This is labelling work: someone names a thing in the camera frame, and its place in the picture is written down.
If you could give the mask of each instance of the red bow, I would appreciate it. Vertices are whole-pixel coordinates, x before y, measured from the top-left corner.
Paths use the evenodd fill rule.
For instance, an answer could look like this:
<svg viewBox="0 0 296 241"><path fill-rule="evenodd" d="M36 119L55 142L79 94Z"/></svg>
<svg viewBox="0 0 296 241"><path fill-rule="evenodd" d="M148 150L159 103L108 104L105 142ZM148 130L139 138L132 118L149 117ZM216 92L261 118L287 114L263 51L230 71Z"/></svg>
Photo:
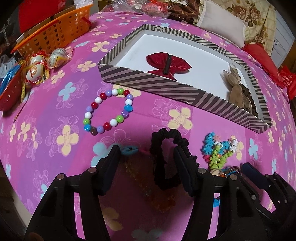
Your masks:
<svg viewBox="0 0 296 241"><path fill-rule="evenodd" d="M163 76L171 80L176 80L173 77L174 73L181 73L191 69L191 66L184 59L169 55L168 53L150 54L147 55L146 59L148 64L158 69L148 71L148 73Z"/></svg>

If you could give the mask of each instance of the white bead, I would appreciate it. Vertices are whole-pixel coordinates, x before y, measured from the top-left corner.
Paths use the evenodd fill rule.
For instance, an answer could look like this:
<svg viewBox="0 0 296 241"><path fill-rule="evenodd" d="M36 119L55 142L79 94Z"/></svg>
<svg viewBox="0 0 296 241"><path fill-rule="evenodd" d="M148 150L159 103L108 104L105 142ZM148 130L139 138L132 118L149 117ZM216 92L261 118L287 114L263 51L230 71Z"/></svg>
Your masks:
<svg viewBox="0 0 296 241"><path fill-rule="evenodd" d="M101 97L96 97L94 102L96 102L97 104L101 104L102 103L102 98Z"/></svg>
<svg viewBox="0 0 296 241"><path fill-rule="evenodd" d="M118 95L118 90L117 89L113 89L112 90L112 95L117 96Z"/></svg>
<svg viewBox="0 0 296 241"><path fill-rule="evenodd" d="M90 119L91 116L92 116L92 114L91 114L90 112L86 112L86 113L84 114L84 117L87 118L87 119Z"/></svg>
<svg viewBox="0 0 296 241"><path fill-rule="evenodd" d="M126 104L133 105L133 101L131 99L127 99Z"/></svg>
<svg viewBox="0 0 296 241"><path fill-rule="evenodd" d="M117 120L115 120L115 119L111 119L111 120L110 120L110 125L111 125L112 127L117 126L117 124L118 124Z"/></svg>

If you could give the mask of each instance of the white pillow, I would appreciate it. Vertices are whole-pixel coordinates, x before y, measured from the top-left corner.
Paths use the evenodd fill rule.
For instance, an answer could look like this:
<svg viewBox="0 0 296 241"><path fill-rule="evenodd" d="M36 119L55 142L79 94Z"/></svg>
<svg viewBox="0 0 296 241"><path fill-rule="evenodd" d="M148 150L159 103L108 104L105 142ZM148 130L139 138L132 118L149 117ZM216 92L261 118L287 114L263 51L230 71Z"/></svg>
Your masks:
<svg viewBox="0 0 296 241"><path fill-rule="evenodd" d="M214 33L239 48L244 47L245 23L212 1L204 1L197 26Z"/></svg>

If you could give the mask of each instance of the beaded bracelet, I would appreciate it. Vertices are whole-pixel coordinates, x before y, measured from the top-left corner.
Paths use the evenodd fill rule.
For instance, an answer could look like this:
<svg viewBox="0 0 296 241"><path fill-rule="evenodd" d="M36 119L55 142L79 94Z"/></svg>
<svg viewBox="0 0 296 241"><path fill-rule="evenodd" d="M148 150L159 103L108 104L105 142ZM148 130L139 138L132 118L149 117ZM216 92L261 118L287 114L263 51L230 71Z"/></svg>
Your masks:
<svg viewBox="0 0 296 241"><path fill-rule="evenodd" d="M103 100L106 100L107 97L116 96L116 95L124 95L126 97L126 105L124 106L124 110L121 112L121 115L116 116L115 119L111 119L110 122L104 123L103 126L94 127L91 126L90 119L92 117L92 112L99 107L99 104L102 103ZM83 120L84 129L87 132L90 132L93 136L96 136L98 133L104 133L105 131L111 130L112 127L116 127L118 123L122 123L124 119L129 116L129 112L133 110L133 95L130 94L129 90L123 90L122 88L107 90L105 93L101 93L100 96L96 97L94 102L92 102L91 106L86 108L86 113L84 115L85 119Z"/></svg>

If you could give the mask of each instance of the metal screw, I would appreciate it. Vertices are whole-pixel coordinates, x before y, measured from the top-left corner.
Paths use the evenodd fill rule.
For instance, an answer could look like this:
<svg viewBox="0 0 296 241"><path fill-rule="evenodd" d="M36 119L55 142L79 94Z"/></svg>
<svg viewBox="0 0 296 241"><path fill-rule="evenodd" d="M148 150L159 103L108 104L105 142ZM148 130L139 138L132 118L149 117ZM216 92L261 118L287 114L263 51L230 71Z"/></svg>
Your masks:
<svg viewBox="0 0 296 241"><path fill-rule="evenodd" d="M96 172L96 168L95 167L90 167L89 168L89 173L94 173Z"/></svg>
<svg viewBox="0 0 296 241"><path fill-rule="evenodd" d="M229 177L230 177L233 181L235 181L235 180L237 179L237 176L234 175L234 174L231 174Z"/></svg>
<svg viewBox="0 0 296 241"><path fill-rule="evenodd" d="M57 175L57 179L62 180L65 177L63 173Z"/></svg>
<svg viewBox="0 0 296 241"><path fill-rule="evenodd" d="M198 172L201 173L201 174L205 174L206 171L207 171L207 170L204 169L204 168L202 168L202 167L198 169Z"/></svg>

